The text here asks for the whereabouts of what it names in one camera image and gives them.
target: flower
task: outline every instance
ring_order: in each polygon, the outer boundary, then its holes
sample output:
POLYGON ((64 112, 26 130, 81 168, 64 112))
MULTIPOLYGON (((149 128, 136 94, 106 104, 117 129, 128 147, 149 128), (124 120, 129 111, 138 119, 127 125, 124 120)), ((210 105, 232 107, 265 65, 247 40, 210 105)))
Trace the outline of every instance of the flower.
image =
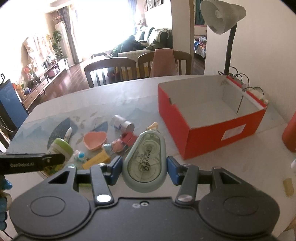
POLYGON ((25 68, 24 68, 24 72, 25 72, 26 74, 29 74, 30 71, 31 71, 31 70, 30 70, 28 67, 25 67, 25 68))

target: tv stand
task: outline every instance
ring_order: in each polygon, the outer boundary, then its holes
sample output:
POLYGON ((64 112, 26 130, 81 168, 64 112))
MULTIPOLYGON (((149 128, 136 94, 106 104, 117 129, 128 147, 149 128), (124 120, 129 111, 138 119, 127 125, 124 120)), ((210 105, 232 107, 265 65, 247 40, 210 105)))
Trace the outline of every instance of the tv stand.
POLYGON ((40 77, 40 83, 38 83, 36 86, 32 88, 32 92, 23 99, 22 105, 26 110, 31 106, 31 104, 36 100, 36 98, 44 92, 45 94, 45 89, 51 84, 51 82, 54 81, 54 79, 64 70, 68 70, 69 66, 67 63, 67 60, 65 58, 62 58, 59 60, 57 63, 53 64, 51 67, 49 67, 40 77), (60 72, 54 76, 54 77, 49 77, 48 72, 52 70, 55 66, 58 66, 60 72))

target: bed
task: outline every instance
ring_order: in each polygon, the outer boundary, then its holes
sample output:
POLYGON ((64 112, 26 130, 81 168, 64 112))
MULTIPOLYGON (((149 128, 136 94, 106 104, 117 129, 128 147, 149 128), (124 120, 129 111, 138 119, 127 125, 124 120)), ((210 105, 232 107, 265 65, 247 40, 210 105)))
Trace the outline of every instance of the bed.
POLYGON ((207 36, 195 36, 194 38, 194 52, 205 58, 207 51, 207 36))

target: black lamp neck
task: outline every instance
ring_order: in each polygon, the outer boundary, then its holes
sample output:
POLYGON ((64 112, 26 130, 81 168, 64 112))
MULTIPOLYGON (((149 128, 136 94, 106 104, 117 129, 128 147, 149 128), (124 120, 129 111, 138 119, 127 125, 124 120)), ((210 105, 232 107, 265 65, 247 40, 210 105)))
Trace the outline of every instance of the black lamp neck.
POLYGON ((230 30, 229 39, 228 39, 228 45, 227 45, 227 51, 226 51, 224 75, 228 75, 229 74, 232 44, 233 44, 233 40, 234 40, 234 36, 235 36, 236 30, 237 30, 237 24, 234 25, 231 28, 231 30, 230 30))

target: table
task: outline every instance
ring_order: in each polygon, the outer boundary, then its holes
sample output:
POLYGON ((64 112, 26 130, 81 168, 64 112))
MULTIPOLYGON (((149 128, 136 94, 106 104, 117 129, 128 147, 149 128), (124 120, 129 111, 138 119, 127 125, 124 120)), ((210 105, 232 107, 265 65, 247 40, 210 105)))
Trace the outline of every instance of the table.
MULTIPOLYGON (((115 114, 122 115, 135 123, 135 134, 139 135, 152 122, 159 122, 159 131, 164 135, 167 155, 172 155, 181 164, 184 163, 178 153, 164 122, 158 113, 157 85, 177 79, 198 78, 199 76, 169 76, 132 80, 87 89, 62 96, 38 105, 28 116, 11 142, 8 152, 46 152, 48 136, 61 121, 70 118, 77 126, 75 134, 70 139, 74 149, 84 151, 81 138, 83 134, 97 128, 106 128, 115 114)), ((275 236, 282 233, 296 214, 296 195, 285 195, 283 180, 288 177, 296 183, 296 178, 290 169, 294 155, 284 146, 281 135, 286 127, 283 118, 272 105, 269 105, 266 114, 258 127, 256 134, 237 141, 231 145, 206 153, 186 162, 200 167, 201 170, 210 170, 213 166, 221 166, 258 189, 272 196, 280 206, 280 217, 273 231, 275 236)), ((113 127, 108 127, 107 139, 113 141, 119 136, 113 127)), ((12 198, 16 198, 26 190, 32 188, 43 179, 36 172, 17 175, 7 175, 14 187, 8 191, 12 198)), ((175 198, 179 187, 175 187, 169 176, 158 190, 149 196, 172 196, 175 198)), ((119 178, 115 186, 110 187, 112 194, 117 196, 138 196, 140 194, 129 189, 119 178)), ((207 185, 199 185, 196 199, 201 199, 209 192, 207 185)), ((82 187, 80 192, 92 199, 91 190, 82 187)), ((16 232, 7 222, 7 233, 14 236, 16 232)))

